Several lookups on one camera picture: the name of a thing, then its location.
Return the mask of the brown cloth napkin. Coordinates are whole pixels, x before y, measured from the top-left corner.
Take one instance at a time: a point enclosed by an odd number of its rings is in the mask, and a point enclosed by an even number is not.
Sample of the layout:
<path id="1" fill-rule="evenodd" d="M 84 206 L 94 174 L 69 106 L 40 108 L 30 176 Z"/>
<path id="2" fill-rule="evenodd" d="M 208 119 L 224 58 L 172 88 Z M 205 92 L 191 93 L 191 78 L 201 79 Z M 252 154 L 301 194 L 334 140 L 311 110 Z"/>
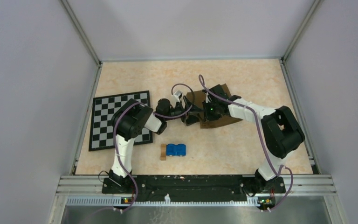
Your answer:
<path id="1" fill-rule="evenodd" d="M 193 101 L 195 105 L 199 108 L 203 109 L 203 101 L 206 99 L 206 95 L 203 93 L 203 90 L 195 91 L 194 93 L 187 93 L 186 96 L 189 100 Z M 233 118 L 230 115 L 225 115 L 219 120 L 204 122 L 203 120 L 199 122 L 201 129 L 210 129 L 210 128 L 218 128 L 223 126 L 228 126 L 230 124 L 234 124 L 240 122 L 240 119 Z"/>

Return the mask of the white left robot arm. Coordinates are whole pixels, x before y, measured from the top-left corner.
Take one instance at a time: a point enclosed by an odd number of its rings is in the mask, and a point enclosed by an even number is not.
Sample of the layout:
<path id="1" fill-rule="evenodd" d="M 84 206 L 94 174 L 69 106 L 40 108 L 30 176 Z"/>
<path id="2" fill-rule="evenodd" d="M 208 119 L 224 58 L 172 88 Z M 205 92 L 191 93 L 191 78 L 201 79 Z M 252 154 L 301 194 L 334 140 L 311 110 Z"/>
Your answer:
<path id="1" fill-rule="evenodd" d="M 189 126 L 199 122 L 198 114 L 203 109 L 196 106 L 186 96 L 179 94 L 175 106 L 170 100 L 162 98 L 156 110 L 134 99 L 129 99 L 112 117 L 115 159 L 109 171 L 109 180 L 120 193 L 127 192 L 131 187 L 131 157 L 135 139 L 142 130 L 161 134 L 167 127 L 167 121 L 180 119 Z"/>

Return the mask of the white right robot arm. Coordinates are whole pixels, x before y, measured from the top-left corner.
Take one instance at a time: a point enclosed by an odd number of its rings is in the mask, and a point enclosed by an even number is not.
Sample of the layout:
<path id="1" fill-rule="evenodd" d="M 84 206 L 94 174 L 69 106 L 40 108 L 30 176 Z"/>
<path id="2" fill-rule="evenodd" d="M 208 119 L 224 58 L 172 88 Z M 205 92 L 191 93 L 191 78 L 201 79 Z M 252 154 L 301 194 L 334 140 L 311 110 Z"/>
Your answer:
<path id="1" fill-rule="evenodd" d="M 220 85 L 204 92 L 206 112 L 212 113 L 213 118 L 227 115 L 256 125 L 265 160 L 255 172 L 255 187 L 260 192 L 268 192 L 274 185 L 273 179 L 281 174 L 287 157 L 305 141 L 293 112 L 287 106 L 275 109 L 236 95 L 228 97 Z"/>

